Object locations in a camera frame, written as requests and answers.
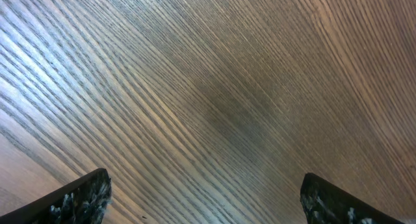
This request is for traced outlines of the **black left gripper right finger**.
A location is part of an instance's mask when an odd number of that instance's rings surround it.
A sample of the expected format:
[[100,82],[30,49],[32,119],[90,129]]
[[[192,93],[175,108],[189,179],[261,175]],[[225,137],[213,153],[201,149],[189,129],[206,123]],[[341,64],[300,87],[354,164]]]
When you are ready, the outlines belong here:
[[300,202],[308,224],[402,224],[314,173],[306,173]]

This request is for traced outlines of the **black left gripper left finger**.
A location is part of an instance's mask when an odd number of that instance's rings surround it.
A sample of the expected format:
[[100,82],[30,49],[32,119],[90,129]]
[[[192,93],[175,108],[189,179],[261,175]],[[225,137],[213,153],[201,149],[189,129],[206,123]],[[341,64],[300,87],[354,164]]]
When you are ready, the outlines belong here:
[[1,216],[1,223],[101,223],[111,196],[111,178],[106,169],[99,168]]

